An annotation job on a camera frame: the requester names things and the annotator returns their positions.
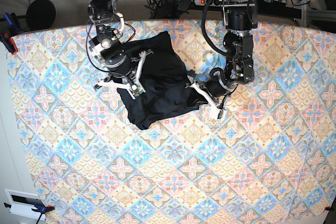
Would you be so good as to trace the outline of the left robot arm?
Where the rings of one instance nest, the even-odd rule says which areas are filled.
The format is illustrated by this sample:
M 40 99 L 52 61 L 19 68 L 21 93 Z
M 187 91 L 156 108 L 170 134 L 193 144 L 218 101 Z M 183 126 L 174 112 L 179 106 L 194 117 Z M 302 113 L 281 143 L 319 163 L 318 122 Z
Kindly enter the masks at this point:
M 223 38 L 223 49 L 211 41 L 206 31 L 206 17 L 212 5 L 221 8 L 223 25 L 226 34 Z M 254 80 L 253 36 L 252 29 L 258 26 L 258 0 L 205 0 L 201 31 L 208 45 L 225 58 L 224 68 L 215 67 L 209 72 L 206 81 L 195 81 L 187 86 L 190 90 L 192 106 L 211 104 L 222 110 L 226 99 L 240 85 L 246 85 Z

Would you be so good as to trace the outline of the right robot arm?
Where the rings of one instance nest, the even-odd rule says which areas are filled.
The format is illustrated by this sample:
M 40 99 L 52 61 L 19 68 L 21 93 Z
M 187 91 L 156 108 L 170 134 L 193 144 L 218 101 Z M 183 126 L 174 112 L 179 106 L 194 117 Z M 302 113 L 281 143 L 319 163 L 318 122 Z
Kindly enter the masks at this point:
M 115 87 L 126 90 L 133 98 L 146 93 L 141 78 L 146 58 L 153 54 L 149 40 L 122 41 L 127 24 L 117 11 L 117 0 L 91 0 L 88 16 L 96 36 L 87 36 L 86 52 L 91 64 L 107 76 L 94 89 Z

